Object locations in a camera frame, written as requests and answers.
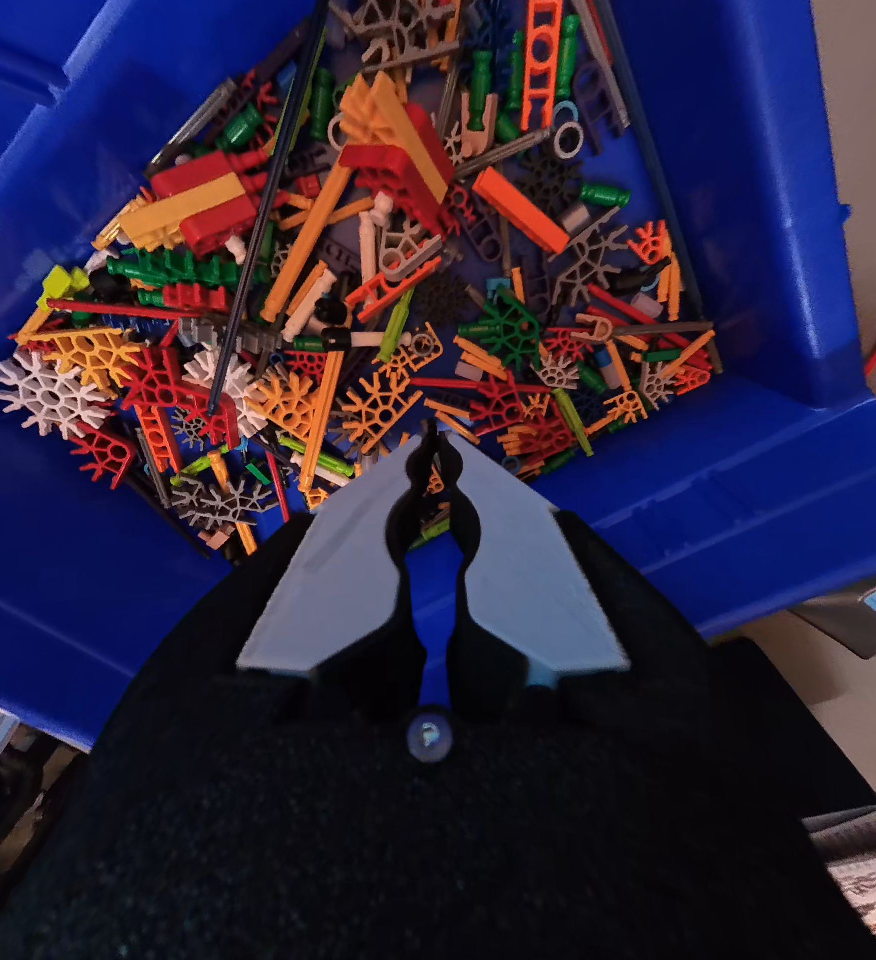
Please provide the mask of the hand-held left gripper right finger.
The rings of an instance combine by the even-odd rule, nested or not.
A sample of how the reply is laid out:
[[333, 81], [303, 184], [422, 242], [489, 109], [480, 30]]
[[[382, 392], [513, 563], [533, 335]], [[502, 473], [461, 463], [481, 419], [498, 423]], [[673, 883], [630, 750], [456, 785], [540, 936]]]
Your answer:
[[531, 676], [629, 670], [557, 520], [557, 508], [458, 436], [441, 434], [450, 529], [463, 561], [448, 663], [460, 681], [520, 689]]

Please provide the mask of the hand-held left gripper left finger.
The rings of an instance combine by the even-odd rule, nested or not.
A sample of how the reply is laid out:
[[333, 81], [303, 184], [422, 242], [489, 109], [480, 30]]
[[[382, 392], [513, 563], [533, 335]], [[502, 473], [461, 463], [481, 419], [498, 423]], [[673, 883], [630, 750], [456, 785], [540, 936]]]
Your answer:
[[420, 535], [439, 436], [427, 426], [328, 500], [236, 661], [236, 669], [418, 692], [427, 654], [405, 557]]

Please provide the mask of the pile of colourful construction pieces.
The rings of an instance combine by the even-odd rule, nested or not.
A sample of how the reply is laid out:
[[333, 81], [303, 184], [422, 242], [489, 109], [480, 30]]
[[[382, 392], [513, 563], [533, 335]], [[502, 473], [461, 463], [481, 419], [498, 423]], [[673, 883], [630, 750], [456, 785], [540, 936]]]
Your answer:
[[232, 562], [411, 438], [530, 482], [721, 371], [666, 219], [582, 170], [636, 133], [595, 2], [330, 2], [227, 78], [0, 357], [0, 412]]

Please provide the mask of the blue plastic bin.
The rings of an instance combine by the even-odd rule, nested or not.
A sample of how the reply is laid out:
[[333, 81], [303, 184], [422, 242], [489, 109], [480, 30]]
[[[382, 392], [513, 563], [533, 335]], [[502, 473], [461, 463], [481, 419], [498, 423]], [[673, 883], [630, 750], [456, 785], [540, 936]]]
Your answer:
[[[57, 264], [310, 2], [0, 2], [0, 360]], [[808, 2], [613, 2], [724, 373], [546, 476], [704, 636], [876, 574], [867, 390]], [[228, 573], [0, 406], [0, 711], [89, 748]]]

